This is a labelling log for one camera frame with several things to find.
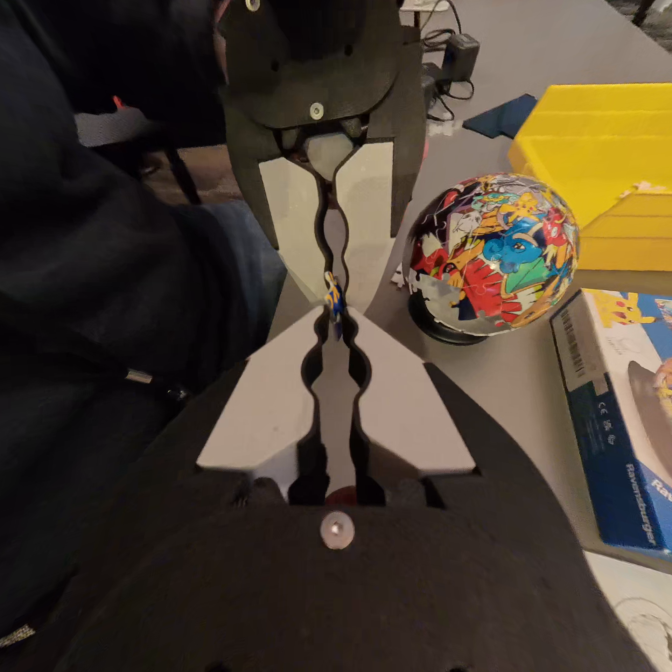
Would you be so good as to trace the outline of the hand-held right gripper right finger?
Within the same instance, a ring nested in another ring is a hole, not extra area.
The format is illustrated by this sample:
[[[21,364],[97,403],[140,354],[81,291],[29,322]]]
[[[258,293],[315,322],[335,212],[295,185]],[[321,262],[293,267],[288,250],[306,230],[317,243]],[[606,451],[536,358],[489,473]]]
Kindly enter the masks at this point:
[[[349,450],[359,505],[385,505],[410,481],[476,467],[424,361],[365,315],[343,317],[348,373],[357,384]]]

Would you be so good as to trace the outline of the blue printed puzzle piece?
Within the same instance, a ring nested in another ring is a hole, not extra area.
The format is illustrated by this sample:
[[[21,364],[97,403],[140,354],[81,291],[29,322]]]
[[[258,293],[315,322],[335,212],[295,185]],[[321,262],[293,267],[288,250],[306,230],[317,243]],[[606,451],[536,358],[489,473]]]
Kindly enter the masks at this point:
[[[327,285],[324,302],[329,309],[335,339],[340,341],[343,334],[343,314],[345,312],[342,288],[339,279],[331,271],[324,272],[324,281]]]

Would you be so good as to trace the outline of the white instruction leaflet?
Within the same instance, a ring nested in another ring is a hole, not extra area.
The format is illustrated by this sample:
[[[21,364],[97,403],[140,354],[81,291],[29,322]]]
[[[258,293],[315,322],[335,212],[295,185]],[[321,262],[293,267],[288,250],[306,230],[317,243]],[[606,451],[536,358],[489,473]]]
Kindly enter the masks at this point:
[[[594,552],[591,571],[621,623],[657,671],[671,670],[671,576]]]

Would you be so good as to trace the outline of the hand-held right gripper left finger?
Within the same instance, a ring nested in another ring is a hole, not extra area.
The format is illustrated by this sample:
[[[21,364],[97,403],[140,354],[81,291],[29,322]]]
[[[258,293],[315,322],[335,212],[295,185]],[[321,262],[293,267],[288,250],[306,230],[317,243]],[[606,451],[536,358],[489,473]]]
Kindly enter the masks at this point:
[[[290,503],[324,503],[330,478],[313,384],[329,324],[327,308],[313,308],[246,359],[199,468],[272,479]]]

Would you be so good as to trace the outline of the black round ball stand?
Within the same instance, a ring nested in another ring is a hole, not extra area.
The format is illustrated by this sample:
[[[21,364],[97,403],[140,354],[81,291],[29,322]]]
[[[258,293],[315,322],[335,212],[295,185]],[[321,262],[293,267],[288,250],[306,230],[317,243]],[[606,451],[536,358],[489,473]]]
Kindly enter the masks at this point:
[[[425,299],[420,292],[412,293],[408,298],[408,312],[416,326],[433,340],[448,345],[471,346],[489,338],[486,335],[471,335],[455,331],[437,322],[425,304]]]

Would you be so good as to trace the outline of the person's blue jeans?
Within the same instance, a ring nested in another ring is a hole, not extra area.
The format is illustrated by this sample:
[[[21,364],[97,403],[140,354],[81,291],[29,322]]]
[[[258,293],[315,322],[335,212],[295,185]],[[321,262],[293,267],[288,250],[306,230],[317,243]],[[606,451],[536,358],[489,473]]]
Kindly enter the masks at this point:
[[[175,220],[217,269],[232,302],[224,319],[231,349],[250,353],[270,333],[287,269],[248,204],[171,206]]]

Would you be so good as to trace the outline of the black power adapter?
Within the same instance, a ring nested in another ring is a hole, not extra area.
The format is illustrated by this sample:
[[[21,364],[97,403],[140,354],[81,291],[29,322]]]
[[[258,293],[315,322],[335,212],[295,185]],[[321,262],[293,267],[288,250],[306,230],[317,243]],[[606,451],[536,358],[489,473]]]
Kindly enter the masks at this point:
[[[452,34],[443,55],[441,70],[449,82],[471,81],[481,43],[466,33]]]

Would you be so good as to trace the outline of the colourful puzzle ball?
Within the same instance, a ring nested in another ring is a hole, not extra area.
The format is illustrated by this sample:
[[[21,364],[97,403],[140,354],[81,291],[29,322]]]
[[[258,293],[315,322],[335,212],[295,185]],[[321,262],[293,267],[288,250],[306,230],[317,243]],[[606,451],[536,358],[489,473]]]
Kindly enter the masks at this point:
[[[515,173],[470,178],[417,216],[402,267],[433,318],[494,337],[538,320],[570,286],[579,227],[550,186]]]

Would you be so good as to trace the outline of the dark blue cloth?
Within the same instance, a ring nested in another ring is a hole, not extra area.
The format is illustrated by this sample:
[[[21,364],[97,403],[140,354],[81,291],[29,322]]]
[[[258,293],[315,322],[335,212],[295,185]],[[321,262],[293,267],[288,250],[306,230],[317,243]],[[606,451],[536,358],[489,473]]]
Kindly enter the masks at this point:
[[[536,97],[525,93],[465,120],[462,122],[462,128],[488,139],[506,137],[512,140],[515,139],[537,103]]]

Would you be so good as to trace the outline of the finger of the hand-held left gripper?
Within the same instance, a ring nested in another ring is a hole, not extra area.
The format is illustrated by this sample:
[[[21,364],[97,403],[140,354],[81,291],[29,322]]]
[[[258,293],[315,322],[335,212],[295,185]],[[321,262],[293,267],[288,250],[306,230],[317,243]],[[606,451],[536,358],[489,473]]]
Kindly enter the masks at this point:
[[[345,299],[359,313],[370,306],[394,245],[392,160],[392,142],[365,143],[335,173],[335,195],[348,233]]]
[[[259,169],[284,265],[307,300],[322,305],[325,273],[333,270],[324,234],[327,185],[310,164],[285,157],[260,163]]]

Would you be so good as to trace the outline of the blue puzzle box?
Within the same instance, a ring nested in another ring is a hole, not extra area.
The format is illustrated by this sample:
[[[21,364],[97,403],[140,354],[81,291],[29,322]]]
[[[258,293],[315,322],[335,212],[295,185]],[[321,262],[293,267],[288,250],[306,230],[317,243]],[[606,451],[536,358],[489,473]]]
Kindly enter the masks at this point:
[[[550,326],[601,540],[671,561],[671,298],[582,289]]]

